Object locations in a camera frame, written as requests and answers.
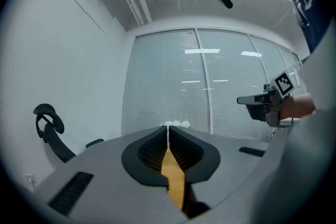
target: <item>window blinds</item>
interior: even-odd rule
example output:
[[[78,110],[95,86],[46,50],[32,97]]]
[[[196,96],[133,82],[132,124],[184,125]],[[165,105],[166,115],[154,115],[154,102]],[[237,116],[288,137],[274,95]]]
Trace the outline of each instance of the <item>window blinds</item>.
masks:
[[[260,94],[267,83],[259,54],[246,35],[200,30],[212,94],[214,134],[269,141],[270,127],[252,120],[237,97]]]
[[[193,30],[139,37],[132,52],[123,134],[174,120],[209,132],[206,79]]]

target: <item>white wall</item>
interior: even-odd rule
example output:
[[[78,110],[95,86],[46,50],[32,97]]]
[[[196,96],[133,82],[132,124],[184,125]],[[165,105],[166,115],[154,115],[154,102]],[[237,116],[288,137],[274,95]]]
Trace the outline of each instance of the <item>white wall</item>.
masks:
[[[54,106],[76,154],[120,136],[130,52],[116,18],[104,33],[74,0],[9,0],[0,19],[1,160],[31,189],[25,173],[39,183],[61,165],[38,137],[33,109]]]

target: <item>ceiling light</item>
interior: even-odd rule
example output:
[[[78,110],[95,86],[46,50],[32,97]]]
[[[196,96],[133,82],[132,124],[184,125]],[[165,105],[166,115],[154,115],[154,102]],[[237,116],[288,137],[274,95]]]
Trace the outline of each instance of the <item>ceiling light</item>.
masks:
[[[217,54],[219,53],[220,49],[191,49],[191,50],[184,50],[185,54]]]
[[[255,56],[255,57],[261,57],[262,56],[262,54],[258,54],[256,52],[252,52],[252,51],[243,51],[241,53],[241,55]]]
[[[195,82],[201,82],[200,80],[194,80],[194,81],[182,81],[182,83],[195,83]]]

